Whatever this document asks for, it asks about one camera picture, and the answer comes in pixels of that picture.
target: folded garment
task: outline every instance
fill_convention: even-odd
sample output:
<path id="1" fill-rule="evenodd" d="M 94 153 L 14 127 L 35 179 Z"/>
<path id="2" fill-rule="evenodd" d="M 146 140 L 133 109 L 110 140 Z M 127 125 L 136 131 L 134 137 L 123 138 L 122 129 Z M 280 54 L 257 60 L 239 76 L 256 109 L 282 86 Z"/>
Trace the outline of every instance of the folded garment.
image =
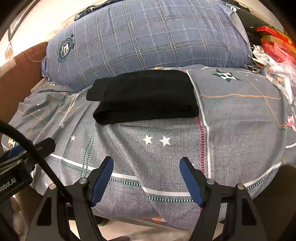
<path id="1" fill-rule="evenodd" d="M 96 79 L 156 66 L 239 68 L 251 56 L 242 31 L 220 0 L 118 1 L 54 36 L 43 75 L 80 91 Z"/>
<path id="2" fill-rule="evenodd" d="M 100 124 L 198 116 L 193 85 L 178 70 L 139 71 L 96 80 L 86 99 L 101 101 Z"/>
<path id="3" fill-rule="evenodd" d="M 56 150 L 46 161 L 64 185 L 87 177 L 105 156 L 113 158 L 114 171 L 95 215 L 191 229 L 200 208 L 182 178 L 180 159 L 187 156 L 219 184 L 244 184 L 254 198 L 284 162 L 296 164 L 296 132 L 287 127 L 287 113 L 294 111 L 268 79 L 252 71 L 203 65 L 172 69 L 192 81 L 198 117 L 101 125 L 93 119 L 98 102 L 86 100 L 90 87 L 73 93 L 51 82 L 20 103 L 10 125 L 34 143 L 54 139 Z M 4 149 L 17 145 L 7 136 L 2 144 Z M 38 165 L 33 176 L 33 187 L 44 194 L 52 181 Z M 222 205 L 219 221 L 225 212 Z"/>

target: star print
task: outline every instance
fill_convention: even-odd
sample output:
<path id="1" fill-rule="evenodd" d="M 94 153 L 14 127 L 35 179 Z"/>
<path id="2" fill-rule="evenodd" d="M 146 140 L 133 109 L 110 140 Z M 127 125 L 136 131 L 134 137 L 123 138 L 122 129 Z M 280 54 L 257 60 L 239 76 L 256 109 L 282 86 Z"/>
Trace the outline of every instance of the star print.
<path id="1" fill-rule="evenodd" d="M 146 142 L 146 145 L 147 145 L 148 143 L 152 143 L 152 142 L 151 142 L 151 138 L 152 138 L 152 137 L 149 137 L 149 136 L 147 136 L 147 134 L 146 134 L 146 137 L 145 137 L 144 139 L 142 139 L 142 140 L 145 141 L 145 142 Z"/>
<path id="2" fill-rule="evenodd" d="M 163 136 L 163 139 L 159 140 L 159 141 L 163 143 L 163 146 L 165 146 L 166 144 L 170 145 L 170 143 L 168 142 L 169 139 L 170 139 L 170 137 L 166 138 L 165 136 Z"/>
<path id="3" fill-rule="evenodd" d="M 214 76 L 221 77 L 222 79 L 226 80 L 228 83 L 230 83 L 231 80 L 239 80 L 236 77 L 232 76 L 232 73 L 222 73 L 218 69 L 216 69 L 216 74 L 213 74 Z"/>

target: black fabric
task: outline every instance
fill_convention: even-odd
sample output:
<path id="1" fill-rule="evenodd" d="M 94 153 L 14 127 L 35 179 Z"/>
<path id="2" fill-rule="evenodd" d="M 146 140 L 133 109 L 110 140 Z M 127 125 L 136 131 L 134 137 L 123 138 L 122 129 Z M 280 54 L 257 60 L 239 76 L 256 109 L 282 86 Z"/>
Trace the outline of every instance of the black fabric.
<path id="1" fill-rule="evenodd" d="M 93 117 L 103 125 L 199 114 L 190 78 L 179 70 L 146 70 L 96 80 L 86 99 L 101 101 Z"/>

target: brown fabric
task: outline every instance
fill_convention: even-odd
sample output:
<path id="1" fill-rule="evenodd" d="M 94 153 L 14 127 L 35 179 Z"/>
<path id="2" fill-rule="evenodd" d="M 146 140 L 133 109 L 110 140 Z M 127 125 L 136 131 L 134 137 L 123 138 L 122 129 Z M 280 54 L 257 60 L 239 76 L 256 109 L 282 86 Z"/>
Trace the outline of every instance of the brown fabric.
<path id="1" fill-rule="evenodd" d="M 41 61 L 46 55 L 48 42 L 26 50 L 33 61 Z M 14 57 L 16 65 L 0 77 L 0 119 L 9 122 L 17 111 L 19 102 L 31 94 L 30 90 L 41 79 L 41 62 L 29 60 L 24 52 Z"/>
<path id="2" fill-rule="evenodd" d="M 296 168 L 284 165 L 255 199 L 268 241 L 279 240 L 296 212 Z"/>

